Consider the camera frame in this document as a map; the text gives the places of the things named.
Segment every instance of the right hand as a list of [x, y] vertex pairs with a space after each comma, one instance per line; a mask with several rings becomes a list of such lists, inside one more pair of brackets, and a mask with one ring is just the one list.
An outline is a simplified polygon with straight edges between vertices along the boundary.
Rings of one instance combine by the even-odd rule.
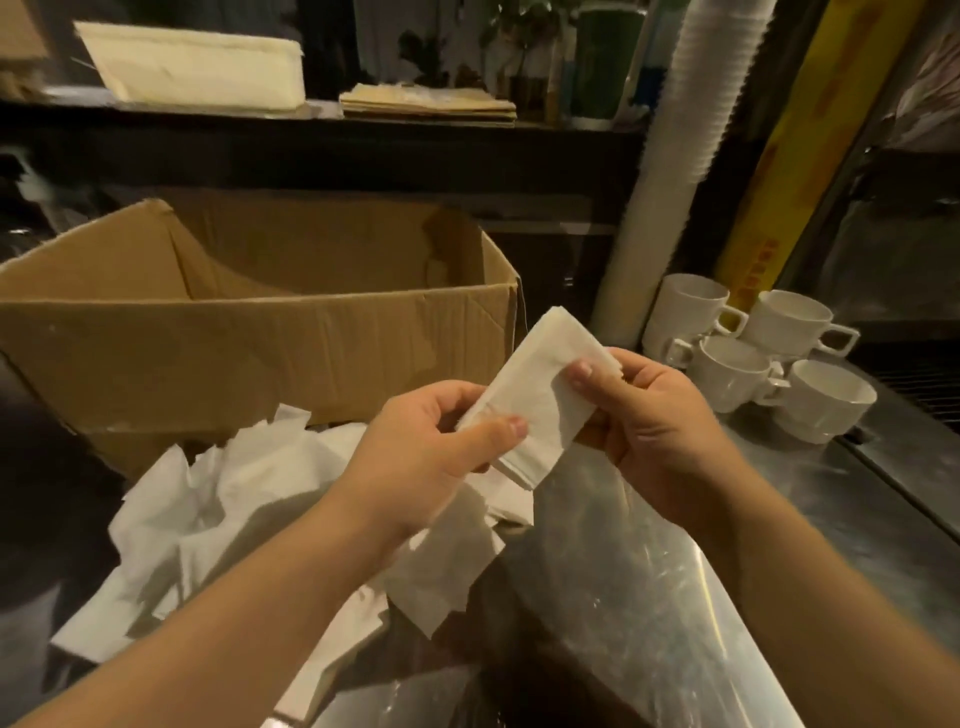
[[637, 353], [610, 349], [623, 377], [580, 360], [565, 374], [599, 412], [578, 441], [602, 449], [624, 479], [666, 519], [687, 530], [711, 518], [717, 484], [747, 469], [686, 376]]

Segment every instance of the folded napkin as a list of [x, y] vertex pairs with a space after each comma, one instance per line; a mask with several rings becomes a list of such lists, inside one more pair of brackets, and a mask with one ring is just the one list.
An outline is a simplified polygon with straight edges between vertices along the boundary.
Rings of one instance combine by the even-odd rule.
[[621, 371], [619, 362], [580, 322], [554, 306], [530, 329], [456, 428], [504, 414], [525, 417], [530, 425], [526, 439], [494, 466], [518, 485], [536, 488], [593, 413], [593, 405], [561, 374], [580, 358], [610, 372]]

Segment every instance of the black shelf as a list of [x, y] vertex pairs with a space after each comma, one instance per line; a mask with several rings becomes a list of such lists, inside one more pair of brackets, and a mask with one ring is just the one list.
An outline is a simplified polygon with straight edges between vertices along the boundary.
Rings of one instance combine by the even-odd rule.
[[578, 194], [619, 218], [640, 133], [0, 104], [0, 140], [55, 183]]

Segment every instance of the white mug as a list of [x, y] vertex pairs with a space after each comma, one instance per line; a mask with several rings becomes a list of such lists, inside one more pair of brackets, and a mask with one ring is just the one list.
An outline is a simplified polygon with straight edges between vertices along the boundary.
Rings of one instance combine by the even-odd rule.
[[[840, 331], [850, 338], [840, 349], [821, 341], [828, 331]], [[855, 328], [833, 323], [833, 311], [819, 301], [791, 291], [763, 291], [750, 309], [750, 320], [740, 338], [776, 359], [793, 361], [811, 350], [846, 356], [860, 338]]]
[[[662, 362], [666, 348], [675, 338], [692, 343], [700, 336], [719, 333], [737, 336], [750, 318], [739, 308], [727, 305], [730, 290], [716, 280], [674, 273], [663, 278], [650, 320], [643, 330], [643, 353]], [[722, 326], [721, 313], [737, 317], [734, 329]]]
[[771, 398], [774, 422], [814, 445], [828, 442], [856, 425], [876, 401], [876, 389], [836, 364], [801, 359], [787, 376], [788, 388]]
[[686, 375], [714, 412], [733, 412], [748, 401], [773, 405], [780, 401], [779, 391], [790, 386], [768, 354], [727, 336], [705, 336], [696, 344], [674, 339], [666, 360], [686, 366]]

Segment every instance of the cling film roll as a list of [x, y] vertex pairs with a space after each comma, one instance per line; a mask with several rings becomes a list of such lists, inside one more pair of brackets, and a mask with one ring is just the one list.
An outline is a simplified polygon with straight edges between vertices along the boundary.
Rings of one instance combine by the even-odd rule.
[[910, 36], [924, 0], [831, 0], [740, 202], [714, 276], [749, 310], [773, 287]]

